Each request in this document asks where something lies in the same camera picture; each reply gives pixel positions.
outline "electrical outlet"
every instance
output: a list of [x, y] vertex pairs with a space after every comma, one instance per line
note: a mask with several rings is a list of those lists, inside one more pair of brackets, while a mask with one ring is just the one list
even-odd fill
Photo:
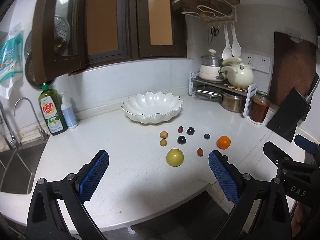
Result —
[[255, 55], [250, 53], [242, 53], [242, 62], [246, 65], [253, 67]]
[[258, 71], [269, 73], [270, 72], [270, 57], [257, 55], [257, 67]]

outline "stainless steel sink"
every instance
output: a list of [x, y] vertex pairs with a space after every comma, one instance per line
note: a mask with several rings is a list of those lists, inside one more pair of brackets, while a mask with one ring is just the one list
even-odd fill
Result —
[[36, 141], [23, 145], [19, 150], [0, 153], [0, 191], [13, 194], [29, 194], [39, 161], [46, 145]]

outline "wooden cutting board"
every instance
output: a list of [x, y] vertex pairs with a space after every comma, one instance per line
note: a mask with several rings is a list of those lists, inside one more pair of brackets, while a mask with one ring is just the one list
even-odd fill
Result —
[[279, 106], [293, 87], [306, 96], [315, 75], [315, 44], [305, 40], [296, 43], [287, 34], [275, 32], [270, 101]]

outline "teal plastic package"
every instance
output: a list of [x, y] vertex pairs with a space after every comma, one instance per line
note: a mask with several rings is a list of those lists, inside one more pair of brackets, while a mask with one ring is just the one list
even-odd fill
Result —
[[7, 41], [0, 47], [0, 96], [9, 99], [13, 84], [23, 76], [23, 36], [20, 26], [10, 30]]

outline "floor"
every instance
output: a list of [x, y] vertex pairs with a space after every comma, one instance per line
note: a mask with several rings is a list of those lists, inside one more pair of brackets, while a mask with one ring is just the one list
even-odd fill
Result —
[[227, 216], [204, 191], [159, 217], [104, 235], [108, 240], [211, 240]]

